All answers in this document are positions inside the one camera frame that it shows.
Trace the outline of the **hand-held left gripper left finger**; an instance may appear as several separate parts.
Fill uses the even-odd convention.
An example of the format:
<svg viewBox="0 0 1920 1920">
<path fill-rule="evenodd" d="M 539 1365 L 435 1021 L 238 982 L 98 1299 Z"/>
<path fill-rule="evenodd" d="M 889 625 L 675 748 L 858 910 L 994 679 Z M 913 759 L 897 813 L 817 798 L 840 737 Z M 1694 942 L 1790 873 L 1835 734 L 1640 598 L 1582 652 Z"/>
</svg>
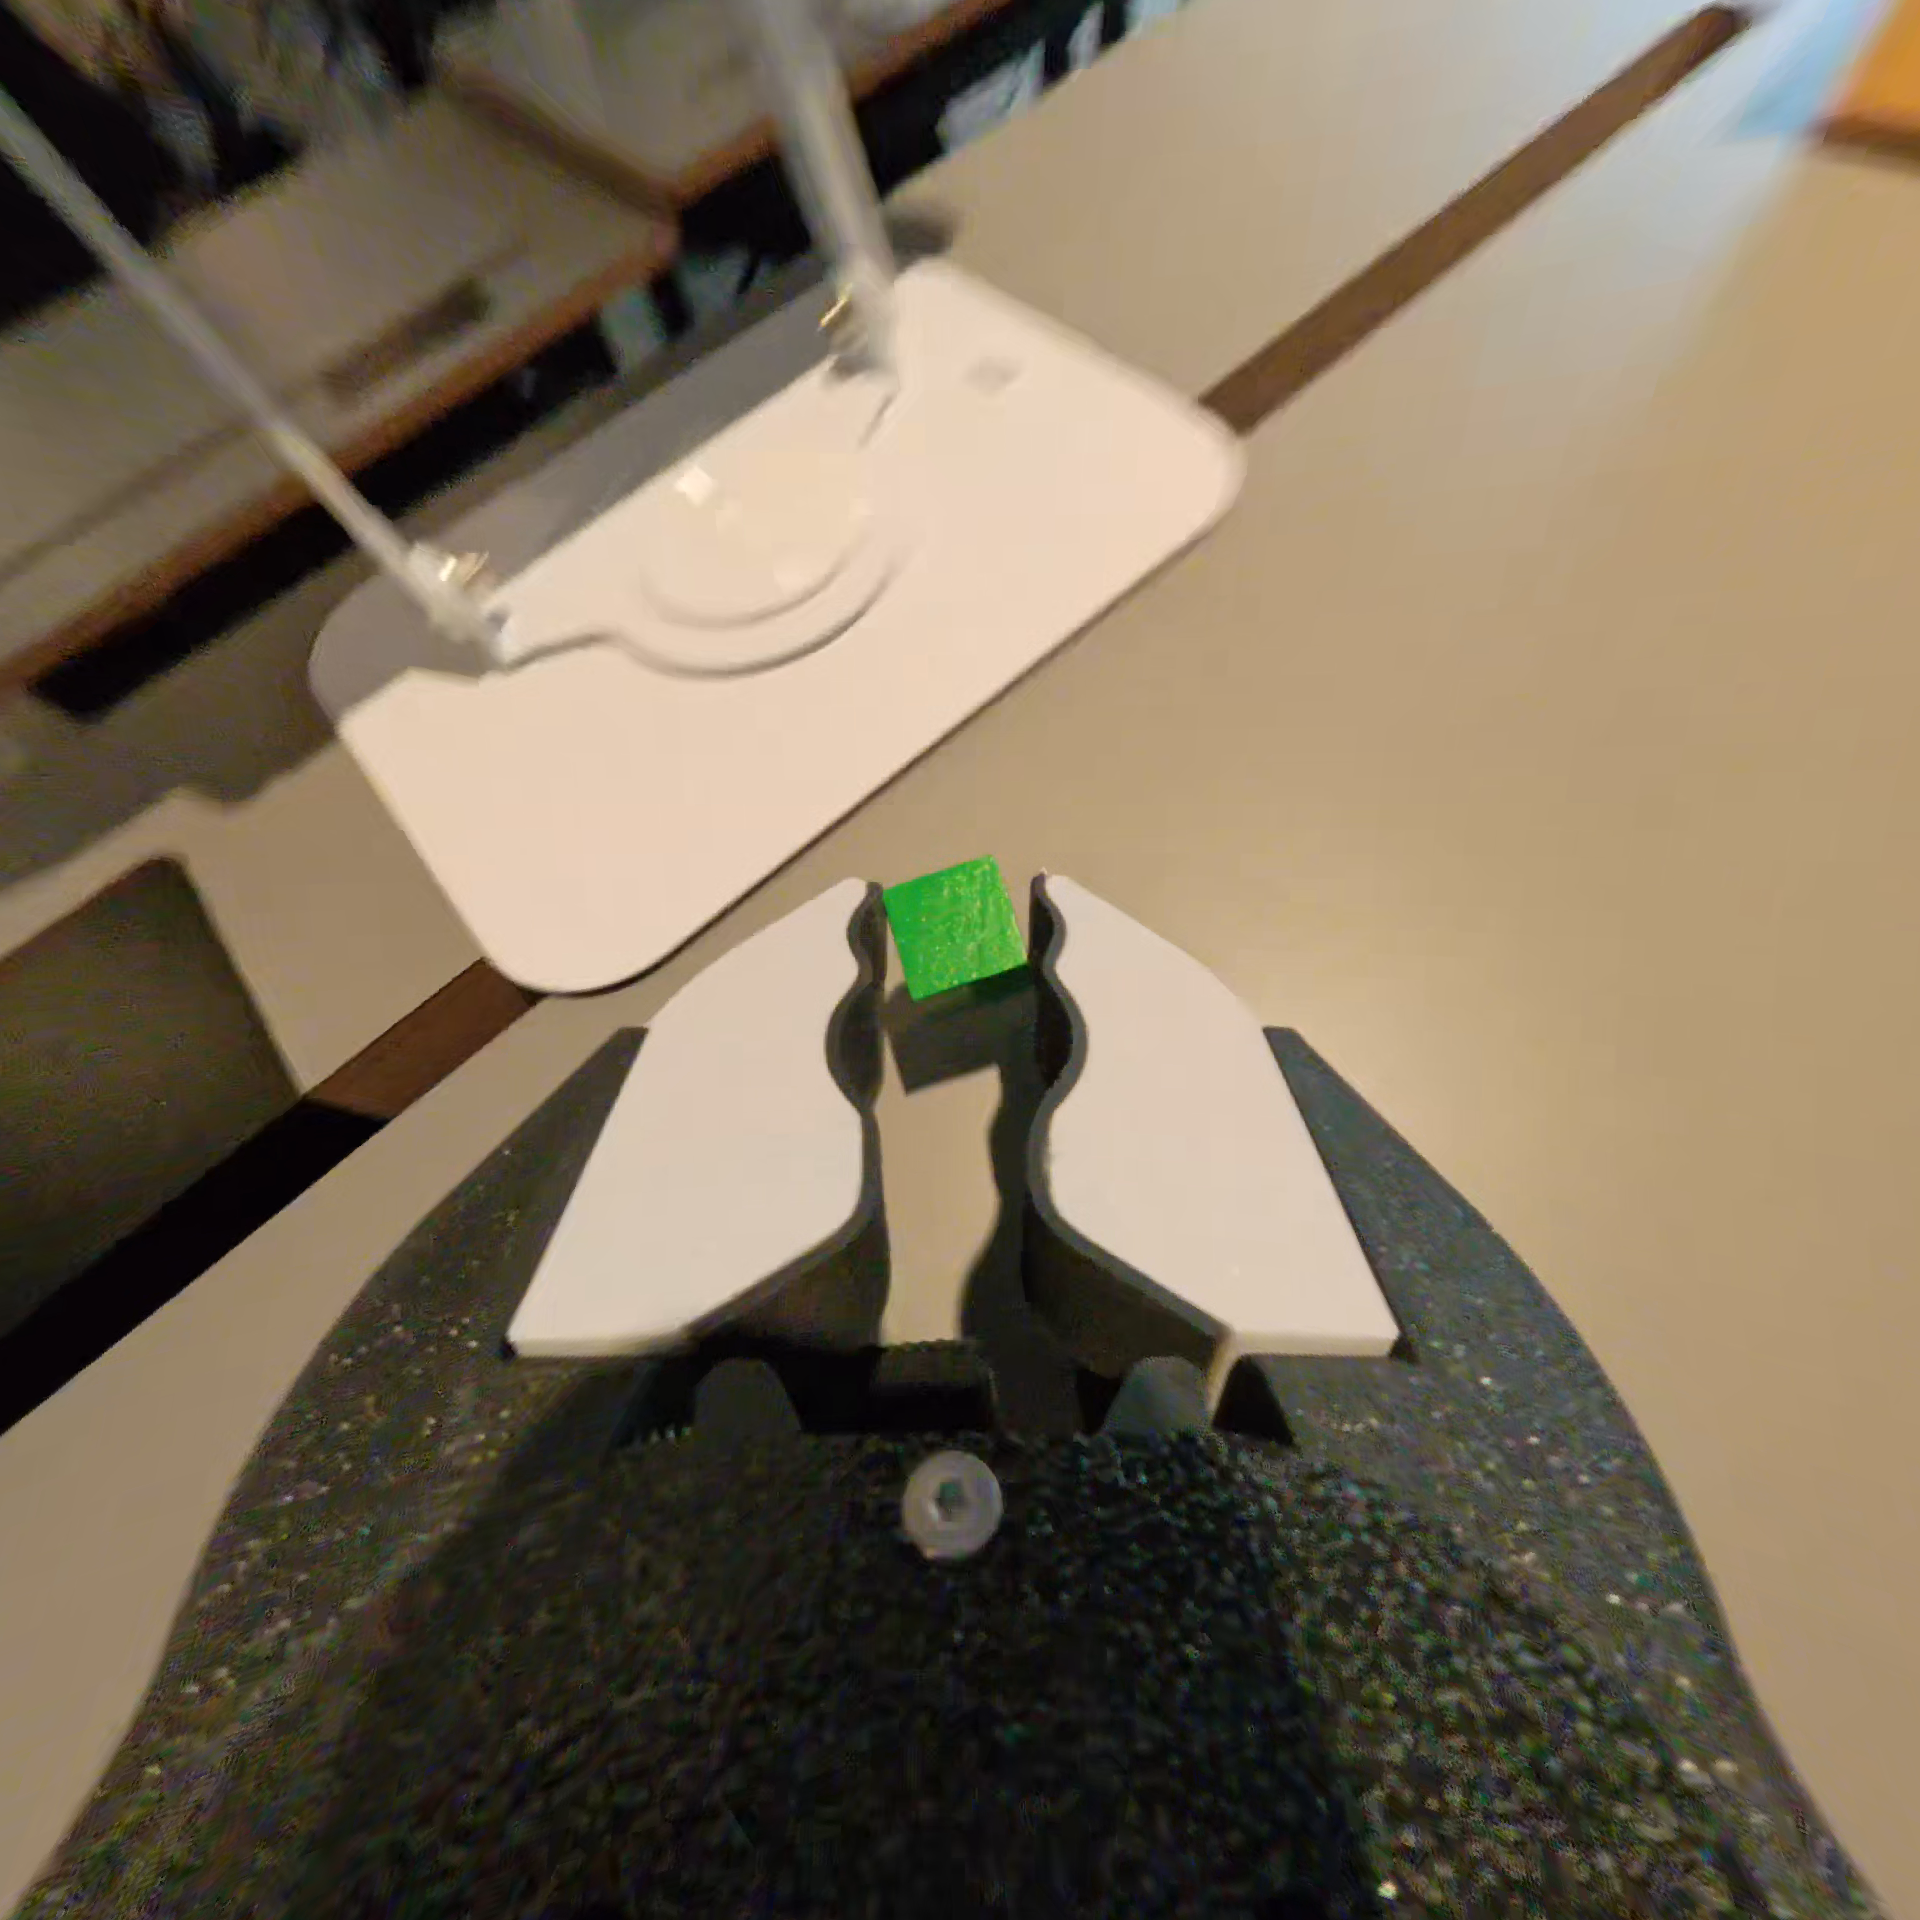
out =
<svg viewBox="0 0 1920 1920">
<path fill-rule="evenodd" d="M 840 881 L 678 987 L 512 1311 L 510 1355 L 878 1349 L 884 967 L 881 887 Z"/>
</svg>

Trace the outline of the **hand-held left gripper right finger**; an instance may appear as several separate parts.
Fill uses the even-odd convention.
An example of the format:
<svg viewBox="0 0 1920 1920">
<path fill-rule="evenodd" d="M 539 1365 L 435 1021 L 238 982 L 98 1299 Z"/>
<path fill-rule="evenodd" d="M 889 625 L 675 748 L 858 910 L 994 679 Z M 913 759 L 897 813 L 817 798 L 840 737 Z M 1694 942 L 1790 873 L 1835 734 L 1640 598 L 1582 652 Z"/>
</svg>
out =
<svg viewBox="0 0 1920 1920">
<path fill-rule="evenodd" d="M 1254 1012 L 1060 873 L 1033 881 L 1030 932 L 1042 1326 L 1077 1362 L 1389 1358 L 1401 1324 Z"/>
</svg>

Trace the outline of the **green wooden cube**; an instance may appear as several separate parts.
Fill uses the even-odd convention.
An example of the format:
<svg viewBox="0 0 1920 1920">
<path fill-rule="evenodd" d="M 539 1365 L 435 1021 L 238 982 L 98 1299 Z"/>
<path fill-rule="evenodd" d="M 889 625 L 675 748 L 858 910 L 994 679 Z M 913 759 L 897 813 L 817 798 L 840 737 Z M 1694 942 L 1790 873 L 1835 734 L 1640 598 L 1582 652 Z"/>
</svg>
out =
<svg viewBox="0 0 1920 1920">
<path fill-rule="evenodd" d="M 881 902 L 913 1002 L 966 993 L 1026 965 L 1018 910 L 989 855 L 886 885 Z"/>
</svg>

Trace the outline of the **white monitor stand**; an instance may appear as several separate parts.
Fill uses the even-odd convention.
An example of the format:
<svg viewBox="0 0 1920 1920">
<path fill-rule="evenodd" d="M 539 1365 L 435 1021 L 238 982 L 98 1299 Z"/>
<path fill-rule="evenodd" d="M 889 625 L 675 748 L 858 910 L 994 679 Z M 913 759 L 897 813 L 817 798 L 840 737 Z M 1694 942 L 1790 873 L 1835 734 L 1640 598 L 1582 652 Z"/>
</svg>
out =
<svg viewBox="0 0 1920 1920">
<path fill-rule="evenodd" d="M 659 967 L 1203 540 L 1242 489 L 1195 402 L 883 229 L 814 5 L 739 5 L 825 263 L 581 445 L 640 479 L 516 570 L 376 510 L 4 95 L 4 157 L 413 606 L 308 679 L 492 967 Z"/>
</svg>

